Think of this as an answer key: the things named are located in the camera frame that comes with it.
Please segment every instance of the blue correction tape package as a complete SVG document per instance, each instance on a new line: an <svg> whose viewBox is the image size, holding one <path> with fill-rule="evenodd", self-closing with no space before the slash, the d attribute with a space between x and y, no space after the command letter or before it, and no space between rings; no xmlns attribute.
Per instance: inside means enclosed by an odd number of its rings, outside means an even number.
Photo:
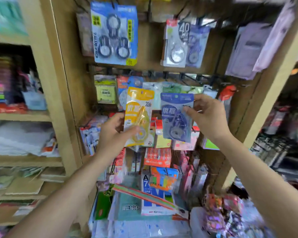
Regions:
<svg viewBox="0 0 298 238"><path fill-rule="evenodd" d="M138 52L138 18L135 6L91 3L95 62L134 66Z"/></svg>
<svg viewBox="0 0 298 238"><path fill-rule="evenodd" d="M192 119L183 111L193 107L193 94L161 94L162 129L165 139L191 141Z"/></svg>
<svg viewBox="0 0 298 238"><path fill-rule="evenodd" d="M191 25L186 66L194 68L201 67L209 33L210 27Z"/></svg>

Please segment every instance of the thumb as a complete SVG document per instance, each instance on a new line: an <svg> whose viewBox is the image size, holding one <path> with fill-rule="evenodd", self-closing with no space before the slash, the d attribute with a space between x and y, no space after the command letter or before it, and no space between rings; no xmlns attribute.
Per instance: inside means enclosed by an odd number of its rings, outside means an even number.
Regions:
<svg viewBox="0 0 298 238"><path fill-rule="evenodd" d="M129 138L131 138L138 132L140 132L140 127L133 126L133 127L129 128L128 130L126 130L125 132L120 133L119 135L120 135L120 137L122 137L124 140L127 141Z"/></svg>
<svg viewBox="0 0 298 238"><path fill-rule="evenodd" d="M197 111L195 111L193 108L190 108L188 106L184 106L183 110L189 115L194 121L198 121L201 119L202 114L199 114Z"/></svg>

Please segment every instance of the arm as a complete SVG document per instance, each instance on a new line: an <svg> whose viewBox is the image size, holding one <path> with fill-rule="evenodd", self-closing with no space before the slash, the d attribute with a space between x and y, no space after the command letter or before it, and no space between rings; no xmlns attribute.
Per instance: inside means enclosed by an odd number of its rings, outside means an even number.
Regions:
<svg viewBox="0 0 298 238"><path fill-rule="evenodd" d="M116 128L123 117L123 113L118 113L102 125L95 156L78 169L62 188L50 195L18 223L5 236L6 238L66 236L80 206L95 186L99 175L123 149L127 139L138 132L139 128L134 127L119 134Z"/></svg>
<svg viewBox="0 0 298 238"><path fill-rule="evenodd" d="M206 95L195 100L187 114L229 160L268 226L278 237L298 237L298 191L231 134L220 101Z"/></svg>

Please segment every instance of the left hand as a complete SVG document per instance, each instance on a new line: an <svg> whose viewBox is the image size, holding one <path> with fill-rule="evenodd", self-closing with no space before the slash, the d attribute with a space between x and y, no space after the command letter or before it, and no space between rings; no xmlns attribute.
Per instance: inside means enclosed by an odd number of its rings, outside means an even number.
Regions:
<svg viewBox="0 0 298 238"><path fill-rule="evenodd" d="M117 132L117 129L124 121L124 117L124 113L116 113L102 124L100 129L96 156L104 159L108 162L108 165L119 155L127 140L140 131L139 126L134 126L125 132Z"/></svg>

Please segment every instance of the shelf board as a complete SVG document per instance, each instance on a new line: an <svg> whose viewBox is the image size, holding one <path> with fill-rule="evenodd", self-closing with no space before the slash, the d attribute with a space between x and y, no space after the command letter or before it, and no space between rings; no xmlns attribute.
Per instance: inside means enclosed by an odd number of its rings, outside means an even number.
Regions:
<svg viewBox="0 0 298 238"><path fill-rule="evenodd" d="M30 195L5 195L4 190L0 190L0 200L43 200L62 185L63 183L44 182L38 194Z"/></svg>
<svg viewBox="0 0 298 238"><path fill-rule="evenodd" d="M26 114L0 113L0 120L51 122L48 111L28 111Z"/></svg>
<svg viewBox="0 0 298 238"><path fill-rule="evenodd" d="M0 226L13 226L19 223L19 221L22 220L24 216L13 216L18 208L19 207L15 206L0 207Z"/></svg>
<svg viewBox="0 0 298 238"><path fill-rule="evenodd" d="M45 156L7 156L0 155L0 166L20 166L20 167L62 167L61 157Z"/></svg>
<svg viewBox="0 0 298 238"><path fill-rule="evenodd" d="M14 45L30 45L28 36L25 35L3 35L0 34L0 43L14 44Z"/></svg>

